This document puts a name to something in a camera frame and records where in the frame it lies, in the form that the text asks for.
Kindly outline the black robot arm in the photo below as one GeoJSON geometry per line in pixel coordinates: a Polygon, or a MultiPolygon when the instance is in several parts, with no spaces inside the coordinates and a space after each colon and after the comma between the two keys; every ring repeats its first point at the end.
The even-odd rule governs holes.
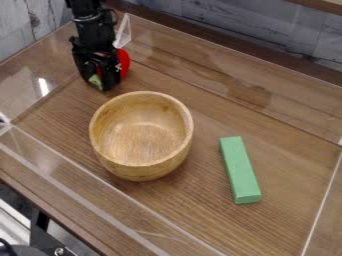
{"type": "Polygon", "coordinates": [[[82,80],[98,91],[120,83],[121,63],[113,46],[117,16],[105,0],[65,0],[77,35],[69,37],[72,57],[82,80]]]}

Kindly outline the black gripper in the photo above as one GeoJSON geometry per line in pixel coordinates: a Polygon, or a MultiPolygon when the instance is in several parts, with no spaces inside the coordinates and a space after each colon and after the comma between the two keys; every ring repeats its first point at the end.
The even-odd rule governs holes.
{"type": "Polygon", "coordinates": [[[121,63],[113,47],[116,21],[110,16],[76,16],[72,19],[77,35],[69,38],[73,61],[84,81],[96,74],[100,62],[100,80],[104,91],[120,83],[121,63]]]}

